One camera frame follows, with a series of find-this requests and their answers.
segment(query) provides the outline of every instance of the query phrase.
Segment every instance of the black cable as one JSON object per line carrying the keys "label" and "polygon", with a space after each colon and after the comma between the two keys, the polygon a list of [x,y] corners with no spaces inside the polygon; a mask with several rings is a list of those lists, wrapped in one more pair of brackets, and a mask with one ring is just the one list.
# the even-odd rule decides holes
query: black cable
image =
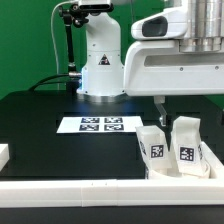
{"label": "black cable", "polygon": [[37,83],[36,85],[30,87],[28,91],[34,91],[38,86],[43,85],[51,85],[51,84],[60,84],[60,83],[67,83],[66,81],[58,81],[58,82],[44,82],[44,83]]}
{"label": "black cable", "polygon": [[68,74],[52,75],[52,76],[49,76],[49,77],[47,77],[47,78],[44,78],[44,79],[40,80],[40,81],[37,82],[36,84],[38,84],[38,83],[43,83],[43,82],[46,82],[46,81],[51,80],[51,79],[61,78],[61,77],[69,77],[69,75],[68,75]]}

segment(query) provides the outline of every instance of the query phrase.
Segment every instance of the black table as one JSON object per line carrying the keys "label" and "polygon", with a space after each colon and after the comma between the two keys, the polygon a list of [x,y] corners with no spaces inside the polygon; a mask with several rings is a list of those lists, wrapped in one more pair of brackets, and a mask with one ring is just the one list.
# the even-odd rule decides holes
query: black table
{"label": "black table", "polygon": [[[171,125],[161,128],[152,97],[97,104],[65,91],[11,93],[0,101],[0,143],[9,143],[10,150],[0,180],[144,178],[135,133],[56,134],[63,116],[141,116],[144,125],[160,126],[168,142],[178,116],[201,118],[202,140],[224,160],[220,108],[202,96],[167,97],[165,108]],[[0,209],[1,223],[212,223],[223,218],[223,206]]]}

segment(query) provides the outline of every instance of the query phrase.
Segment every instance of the white paper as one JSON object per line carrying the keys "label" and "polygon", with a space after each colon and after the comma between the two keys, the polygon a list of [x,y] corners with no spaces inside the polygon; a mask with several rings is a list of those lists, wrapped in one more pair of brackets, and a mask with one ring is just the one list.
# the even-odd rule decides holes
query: white paper
{"label": "white paper", "polygon": [[143,126],[140,116],[64,117],[57,133],[136,132],[139,126]]}

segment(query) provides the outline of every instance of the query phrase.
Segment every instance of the white cardboard piece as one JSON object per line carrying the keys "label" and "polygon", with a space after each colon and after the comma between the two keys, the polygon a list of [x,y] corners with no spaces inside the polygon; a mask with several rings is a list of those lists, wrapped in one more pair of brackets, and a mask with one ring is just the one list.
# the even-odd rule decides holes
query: white cardboard piece
{"label": "white cardboard piece", "polygon": [[176,156],[180,173],[204,176],[206,162],[199,133],[200,119],[179,117],[174,121],[170,152]]}
{"label": "white cardboard piece", "polygon": [[143,161],[148,169],[171,168],[164,132],[157,126],[136,127]]}

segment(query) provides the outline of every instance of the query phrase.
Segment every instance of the white block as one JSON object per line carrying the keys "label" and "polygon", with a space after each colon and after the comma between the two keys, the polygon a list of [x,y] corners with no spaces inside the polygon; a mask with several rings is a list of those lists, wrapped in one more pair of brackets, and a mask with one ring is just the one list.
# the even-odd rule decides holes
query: white block
{"label": "white block", "polygon": [[84,181],[82,206],[117,206],[117,181]]}

